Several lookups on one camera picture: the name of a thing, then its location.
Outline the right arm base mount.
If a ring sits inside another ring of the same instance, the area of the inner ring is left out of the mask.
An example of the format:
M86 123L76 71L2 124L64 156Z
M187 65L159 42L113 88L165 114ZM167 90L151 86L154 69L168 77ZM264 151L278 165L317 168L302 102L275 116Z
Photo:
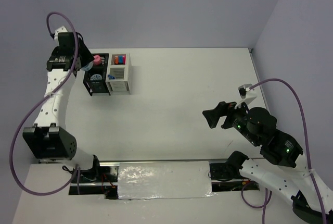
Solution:
M234 151L226 161L210 161L208 177L211 179L212 192L241 191L251 181L239 172L247 160L248 156Z

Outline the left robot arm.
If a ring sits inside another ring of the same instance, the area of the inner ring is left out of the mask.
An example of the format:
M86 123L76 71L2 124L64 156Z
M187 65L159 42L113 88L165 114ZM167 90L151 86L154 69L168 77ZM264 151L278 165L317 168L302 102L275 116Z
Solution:
M55 31L54 48L47 61L47 100L32 127L25 127L22 136L34 157L42 161L61 161L67 165L78 165L81 175L91 182L100 179L102 169L97 156L82 151L75 137L66 130L66 111L71 89L79 70L88 71L94 65L94 56L77 33L78 57L74 56L73 32L62 26Z

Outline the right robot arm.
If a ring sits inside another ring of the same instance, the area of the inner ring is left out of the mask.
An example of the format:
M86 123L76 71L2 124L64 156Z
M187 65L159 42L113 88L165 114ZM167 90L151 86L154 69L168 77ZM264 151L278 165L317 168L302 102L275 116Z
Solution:
M220 102L203 116L211 129L225 117L222 129L234 128L270 164L284 172L280 177L260 167L240 151L224 163L210 165L213 180L248 178L264 186L291 205L294 214L307 223L332 223L332 190L307 166L302 147L291 135L276 128L277 119L265 108L249 109L245 103Z

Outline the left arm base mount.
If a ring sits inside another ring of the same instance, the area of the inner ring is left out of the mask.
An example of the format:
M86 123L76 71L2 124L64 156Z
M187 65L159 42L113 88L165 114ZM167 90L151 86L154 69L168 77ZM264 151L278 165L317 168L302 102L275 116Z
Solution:
M108 200L118 200L118 175L117 165L101 165L93 177L87 171L81 171L79 179L75 175L71 180L68 195L97 195Z

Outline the blue white jar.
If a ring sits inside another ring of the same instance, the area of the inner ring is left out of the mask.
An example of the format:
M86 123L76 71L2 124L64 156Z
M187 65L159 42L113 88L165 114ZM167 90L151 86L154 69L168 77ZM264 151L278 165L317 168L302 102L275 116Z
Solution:
M103 77L100 74L93 74L90 77L90 81L101 81L102 79Z
M81 70L83 70L83 71L89 71L89 70L91 70L93 68L93 65L94 65L93 62L90 62L87 65L85 65L84 67L82 67Z

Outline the clear blue spray bottle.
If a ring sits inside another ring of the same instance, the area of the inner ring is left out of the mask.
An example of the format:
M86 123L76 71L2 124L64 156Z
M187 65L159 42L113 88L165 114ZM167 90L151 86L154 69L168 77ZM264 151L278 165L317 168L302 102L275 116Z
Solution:
M109 74L109 75L108 75L108 79L114 80L115 77Z

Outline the pink capped bottle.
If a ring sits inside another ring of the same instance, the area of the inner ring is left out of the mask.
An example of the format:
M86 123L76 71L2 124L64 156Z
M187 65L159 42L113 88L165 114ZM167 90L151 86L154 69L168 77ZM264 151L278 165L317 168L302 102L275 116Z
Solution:
M95 65L95 66L97 66L97 65L100 65L102 63L102 61L101 61L101 57L99 56L99 55L95 55L94 56L94 60L93 60L93 64Z

